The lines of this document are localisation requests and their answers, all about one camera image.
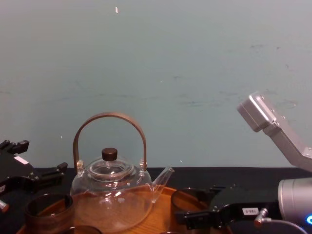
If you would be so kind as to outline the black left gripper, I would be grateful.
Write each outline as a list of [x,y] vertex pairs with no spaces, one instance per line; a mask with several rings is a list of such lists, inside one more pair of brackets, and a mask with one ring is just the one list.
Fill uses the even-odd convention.
[[25,159],[14,154],[28,150],[29,141],[18,143],[5,140],[0,143],[0,192],[14,190],[33,192],[36,186],[60,185],[65,177],[68,164],[63,162],[48,171],[40,173]]

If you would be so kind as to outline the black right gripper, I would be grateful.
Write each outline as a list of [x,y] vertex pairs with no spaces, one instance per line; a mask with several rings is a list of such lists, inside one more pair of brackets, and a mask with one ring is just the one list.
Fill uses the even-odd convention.
[[177,211],[175,221],[187,230],[223,228],[232,222],[254,220],[262,209],[268,216],[280,218],[277,188],[246,189],[242,187],[212,186],[214,194],[209,209],[203,211]]

